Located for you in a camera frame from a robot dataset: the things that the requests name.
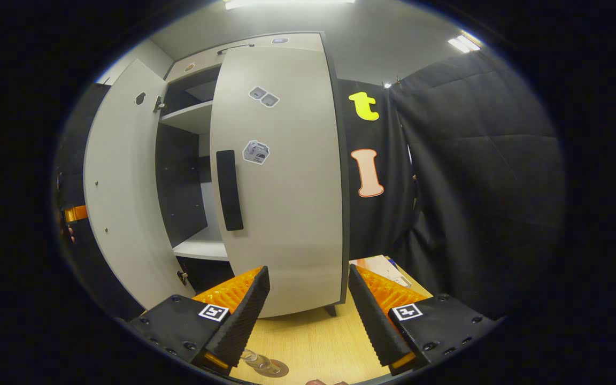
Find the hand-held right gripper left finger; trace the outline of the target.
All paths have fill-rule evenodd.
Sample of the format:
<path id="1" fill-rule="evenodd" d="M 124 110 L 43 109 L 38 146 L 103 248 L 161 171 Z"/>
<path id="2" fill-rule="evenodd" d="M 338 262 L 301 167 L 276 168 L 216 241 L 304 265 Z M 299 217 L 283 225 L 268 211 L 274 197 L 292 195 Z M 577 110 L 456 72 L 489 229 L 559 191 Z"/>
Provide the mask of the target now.
<path id="1" fill-rule="evenodd" d="M 171 295 L 126 326 L 171 357 L 228 375 L 242 358 L 270 290 L 269 270 L 259 266 L 192 298 Z"/>

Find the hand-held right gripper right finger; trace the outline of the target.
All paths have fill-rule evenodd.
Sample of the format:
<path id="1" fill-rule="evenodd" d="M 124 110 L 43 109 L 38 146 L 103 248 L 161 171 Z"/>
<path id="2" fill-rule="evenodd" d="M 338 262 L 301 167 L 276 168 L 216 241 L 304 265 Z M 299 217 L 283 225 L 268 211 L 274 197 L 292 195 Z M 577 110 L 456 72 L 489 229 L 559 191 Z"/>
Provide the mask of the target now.
<path id="1" fill-rule="evenodd" d="M 440 365 L 501 324 L 448 294 L 425 296 L 358 265 L 350 266 L 349 290 L 379 363 L 391 375 Z"/>

